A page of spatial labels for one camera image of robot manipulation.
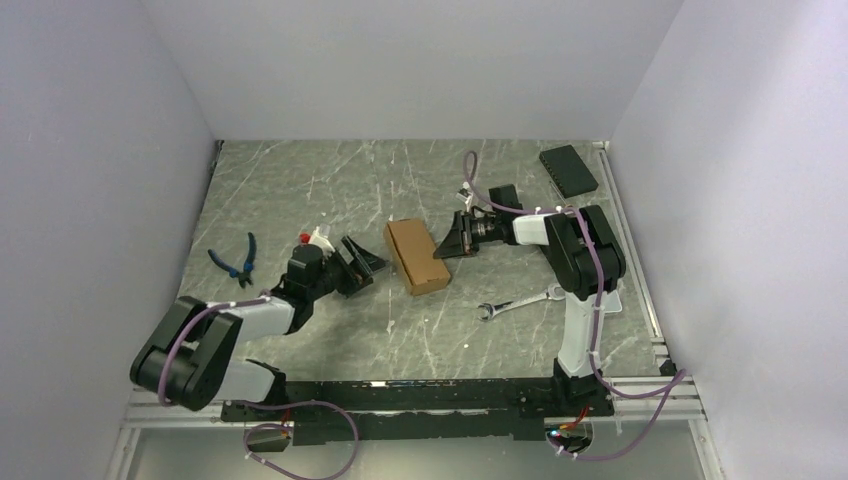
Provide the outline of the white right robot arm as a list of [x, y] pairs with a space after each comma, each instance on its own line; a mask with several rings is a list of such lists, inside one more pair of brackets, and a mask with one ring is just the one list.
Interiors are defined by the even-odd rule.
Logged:
[[530, 211], [519, 202], [513, 184], [493, 187], [481, 199], [490, 208], [473, 205], [456, 211], [433, 257], [470, 257], [491, 242], [542, 251], [566, 302], [551, 401], [560, 413], [574, 415], [590, 397], [609, 391], [598, 347], [604, 317], [627, 270], [621, 245], [599, 205]]

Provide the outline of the brown cardboard paper box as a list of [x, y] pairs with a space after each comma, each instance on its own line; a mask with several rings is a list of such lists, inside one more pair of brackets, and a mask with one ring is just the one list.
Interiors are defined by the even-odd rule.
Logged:
[[433, 293], [448, 286], [451, 274], [445, 262], [434, 257], [436, 245], [422, 219], [389, 221], [383, 235], [398, 275], [411, 296]]

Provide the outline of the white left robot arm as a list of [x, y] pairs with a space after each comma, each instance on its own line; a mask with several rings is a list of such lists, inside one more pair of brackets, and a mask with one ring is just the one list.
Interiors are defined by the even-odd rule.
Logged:
[[232, 401], [247, 404], [261, 419], [279, 417], [288, 402], [285, 373], [257, 360], [239, 360], [234, 352], [247, 341], [298, 332], [319, 299], [332, 293], [349, 298], [388, 267], [387, 259], [350, 237], [341, 242], [346, 255], [312, 235], [293, 249], [280, 282], [255, 298], [177, 298], [134, 358], [130, 381], [165, 407], [199, 411], [214, 401]]

